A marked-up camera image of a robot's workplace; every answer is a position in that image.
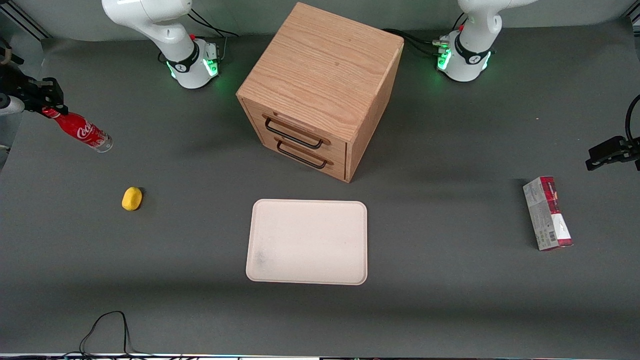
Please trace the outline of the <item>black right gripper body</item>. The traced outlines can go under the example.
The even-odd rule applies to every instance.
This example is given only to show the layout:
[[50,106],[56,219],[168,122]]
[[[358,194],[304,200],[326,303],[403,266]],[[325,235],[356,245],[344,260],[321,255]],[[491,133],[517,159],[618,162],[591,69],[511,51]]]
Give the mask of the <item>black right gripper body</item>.
[[27,97],[43,98],[41,80],[27,76],[9,64],[3,64],[0,67],[0,111],[24,112]]

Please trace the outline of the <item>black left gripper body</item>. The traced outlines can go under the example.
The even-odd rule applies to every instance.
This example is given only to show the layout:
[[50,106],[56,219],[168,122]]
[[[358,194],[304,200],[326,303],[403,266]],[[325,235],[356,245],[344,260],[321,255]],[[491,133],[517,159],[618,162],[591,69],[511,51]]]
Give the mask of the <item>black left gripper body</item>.
[[624,147],[622,151],[620,162],[627,163],[633,162],[637,171],[640,171],[640,142],[638,137],[632,139],[623,139],[620,141],[620,146]]

